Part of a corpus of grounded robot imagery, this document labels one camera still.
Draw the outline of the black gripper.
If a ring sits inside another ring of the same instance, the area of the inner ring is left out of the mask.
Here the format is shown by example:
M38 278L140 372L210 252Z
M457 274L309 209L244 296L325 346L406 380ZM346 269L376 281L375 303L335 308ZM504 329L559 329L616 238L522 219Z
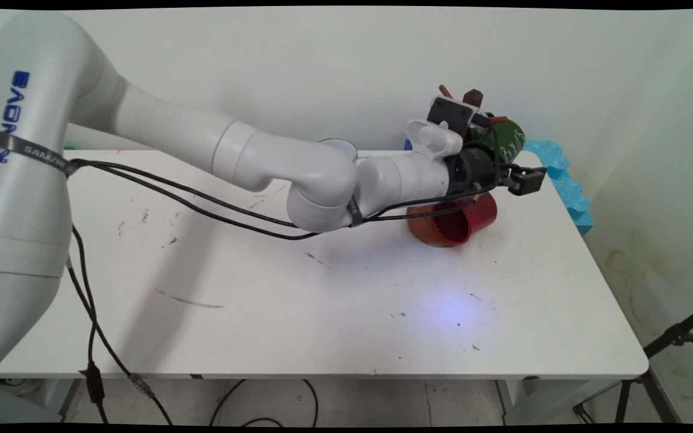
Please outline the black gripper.
M512 195L533 194L541 189L547 167L501 165L499 154L489 146L471 146L446 157L449 174L446 195L490 191L503 186Z

